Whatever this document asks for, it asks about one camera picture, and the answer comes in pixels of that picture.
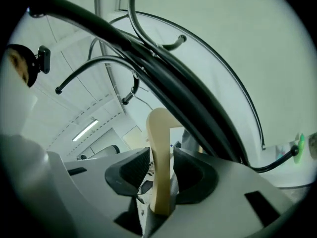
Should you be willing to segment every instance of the ceiling light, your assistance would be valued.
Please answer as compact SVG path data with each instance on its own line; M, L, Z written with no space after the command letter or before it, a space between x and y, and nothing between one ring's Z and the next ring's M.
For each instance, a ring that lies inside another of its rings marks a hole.
M82 135L84 135L91 127L93 127L96 123L98 123L98 120L93 120L86 128L84 128L77 136L73 138L73 142L77 141Z

